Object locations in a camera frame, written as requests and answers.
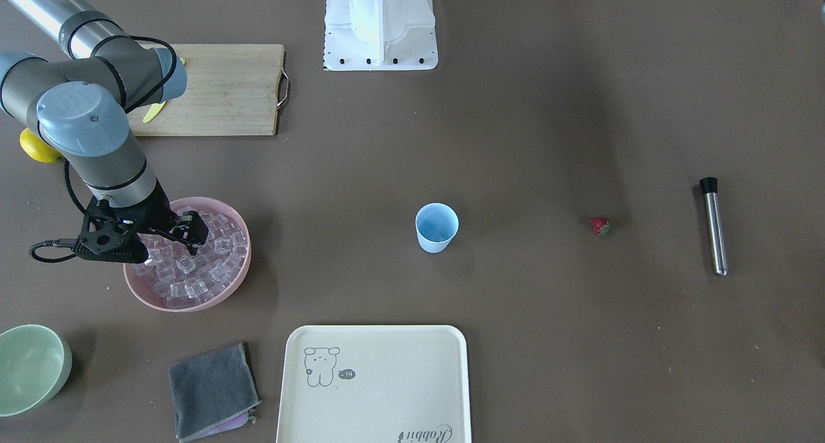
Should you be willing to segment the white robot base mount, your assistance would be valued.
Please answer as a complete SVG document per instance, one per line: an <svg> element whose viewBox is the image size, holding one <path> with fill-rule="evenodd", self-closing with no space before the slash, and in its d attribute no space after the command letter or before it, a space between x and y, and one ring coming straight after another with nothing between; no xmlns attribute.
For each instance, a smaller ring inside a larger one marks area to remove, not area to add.
<svg viewBox="0 0 825 443"><path fill-rule="evenodd" d="M322 67L413 71L438 66L432 0L326 0Z"/></svg>

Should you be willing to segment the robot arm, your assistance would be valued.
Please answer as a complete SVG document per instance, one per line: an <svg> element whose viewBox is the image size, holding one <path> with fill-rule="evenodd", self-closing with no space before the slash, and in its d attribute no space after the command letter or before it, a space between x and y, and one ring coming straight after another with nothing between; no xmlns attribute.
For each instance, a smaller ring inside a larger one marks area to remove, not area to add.
<svg viewBox="0 0 825 443"><path fill-rule="evenodd" d="M2 111L59 152L92 193L79 235L41 241L87 261L148 260L141 235L177 241L195 255L208 228L194 211L176 214L136 140L128 114L182 96L188 75L173 47L127 34L85 0L6 0L59 43L67 61L2 54Z"/></svg>

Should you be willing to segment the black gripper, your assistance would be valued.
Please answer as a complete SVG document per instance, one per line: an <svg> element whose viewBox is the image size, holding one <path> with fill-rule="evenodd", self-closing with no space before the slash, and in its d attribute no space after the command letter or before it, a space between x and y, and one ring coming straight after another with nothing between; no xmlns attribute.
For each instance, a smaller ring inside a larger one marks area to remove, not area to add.
<svg viewBox="0 0 825 443"><path fill-rule="evenodd" d="M73 254L86 261L138 264L148 250L140 234L163 235L186 249L200 249L209 228L198 213L174 214L167 194L156 182L147 199L125 208L106 200L90 199Z"/></svg>

